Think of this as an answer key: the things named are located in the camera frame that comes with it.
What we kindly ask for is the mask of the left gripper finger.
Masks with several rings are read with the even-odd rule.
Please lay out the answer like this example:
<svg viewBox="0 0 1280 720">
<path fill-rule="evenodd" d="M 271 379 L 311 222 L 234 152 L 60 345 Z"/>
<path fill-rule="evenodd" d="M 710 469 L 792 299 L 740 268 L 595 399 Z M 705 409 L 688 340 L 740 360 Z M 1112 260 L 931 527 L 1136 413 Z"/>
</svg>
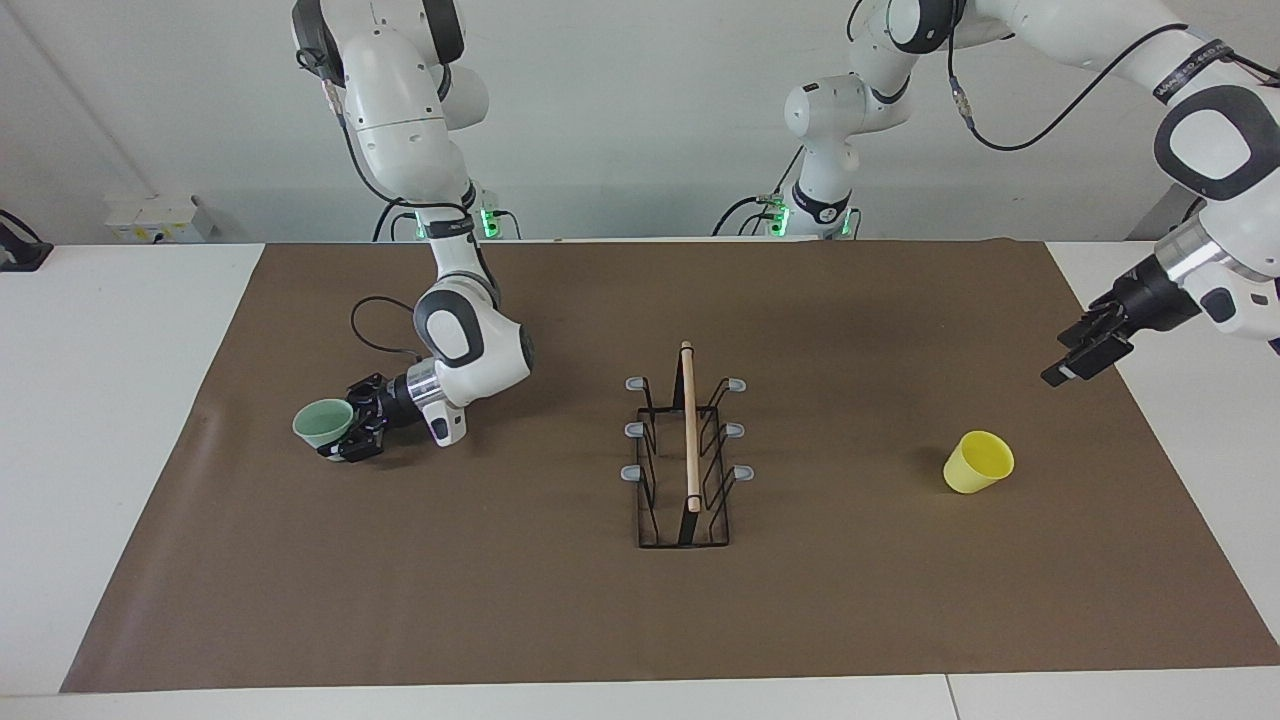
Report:
<svg viewBox="0 0 1280 720">
<path fill-rule="evenodd" d="M 1098 299 L 1079 320 L 1059 333 L 1066 350 L 1126 346 L 1126 309 L 1116 299 Z"/>
<path fill-rule="evenodd" d="M 1065 356 L 1039 374 L 1050 387 L 1060 387 L 1069 380 L 1089 380 L 1134 351 L 1128 338 L 1116 334 L 1076 338 L 1061 334 L 1059 342 L 1066 350 Z"/>
</svg>

